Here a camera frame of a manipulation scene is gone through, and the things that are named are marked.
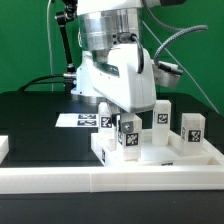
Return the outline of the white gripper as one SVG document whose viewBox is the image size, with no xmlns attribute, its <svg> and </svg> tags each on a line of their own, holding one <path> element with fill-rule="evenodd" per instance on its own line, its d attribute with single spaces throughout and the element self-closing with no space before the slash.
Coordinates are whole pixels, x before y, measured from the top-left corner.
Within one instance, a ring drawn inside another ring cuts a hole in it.
<svg viewBox="0 0 224 224">
<path fill-rule="evenodd" d="M 134 131 L 134 114 L 150 111 L 156 103 L 156 91 L 151 58 L 143 50 L 144 69 L 137 72 L 139 65 L 136 44 L 119 44 L 111 49 L 104 69 L 93 60 L 93 54 L 85 51 L 89 80 L 93 89 L 114 104 L 109 105 L 111 115 L 120 113 L 119 107 L 129 113 L 121 114 L 121 131 Z"/>
</svg>

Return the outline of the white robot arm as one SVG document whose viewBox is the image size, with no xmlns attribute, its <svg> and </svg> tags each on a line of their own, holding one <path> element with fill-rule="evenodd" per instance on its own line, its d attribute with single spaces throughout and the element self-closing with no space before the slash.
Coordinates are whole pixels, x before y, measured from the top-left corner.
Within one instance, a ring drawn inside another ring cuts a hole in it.
<svg viewBox="0 0 224 224">
<path fill-rule="evenodd" d="M 175 67 L 152 59 L 141 43 L 141 8 L 161 0 L 78 0 L 82 62 L 73 74 L 78 99 L 102 98 L 120 108 L 120 130 L 134 131 L 134 115 L 155 107 L 154 68 L 172 75 Z"/>
</svg>

